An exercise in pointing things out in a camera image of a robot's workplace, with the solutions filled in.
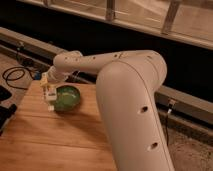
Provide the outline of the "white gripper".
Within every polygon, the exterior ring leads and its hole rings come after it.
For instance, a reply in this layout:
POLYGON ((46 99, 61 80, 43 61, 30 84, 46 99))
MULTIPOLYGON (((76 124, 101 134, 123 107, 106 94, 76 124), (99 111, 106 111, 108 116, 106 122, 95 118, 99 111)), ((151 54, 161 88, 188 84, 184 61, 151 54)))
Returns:
POLYGON ((64 82, 66 79, 67 79, 66 75, 58 71, 55 66, 51 66, 46 73, 42 73, 40 86, 42 87, 45 93, 48 90, 48 95, 50 97, 55 97, 56 87, 53 84, 64 82))

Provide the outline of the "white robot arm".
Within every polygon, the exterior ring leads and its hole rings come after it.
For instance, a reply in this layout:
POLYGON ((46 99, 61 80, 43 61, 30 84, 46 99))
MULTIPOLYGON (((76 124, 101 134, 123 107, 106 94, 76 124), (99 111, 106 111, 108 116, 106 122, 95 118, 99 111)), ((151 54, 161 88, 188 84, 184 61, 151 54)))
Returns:
POLYGON ((58 54, 41 77, 46 102, 75 71, 97 76, 97 105, 117 170, 175 171, 154 98, 167 75, 163 57, 153 50, 58 54))

